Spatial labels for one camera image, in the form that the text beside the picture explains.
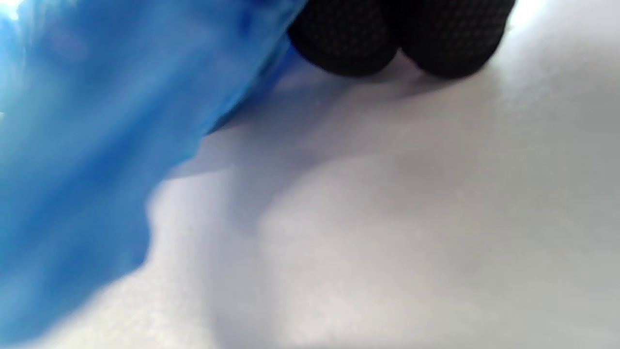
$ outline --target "blue plastic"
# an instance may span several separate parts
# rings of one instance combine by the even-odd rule
[[[0,347],[143,263],[153,189],[276,65],[304,2],[8,1]]]

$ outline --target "blue plastic bag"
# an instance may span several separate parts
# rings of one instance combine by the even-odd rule
[[[0,0],[0,347],[132,272],[145,204],[288,49],[303,0]]]

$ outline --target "white surface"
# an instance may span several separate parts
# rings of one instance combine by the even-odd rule
[[[148,265],[36,347],[619,348],[619,13],[521,0],[452,84],[290,76],[164,186]]]

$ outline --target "white floor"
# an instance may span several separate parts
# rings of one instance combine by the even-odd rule
[[[521,0],[457,83],[300,69],[164,186],[148,265],[35,348],[620,348],[619,14]]]

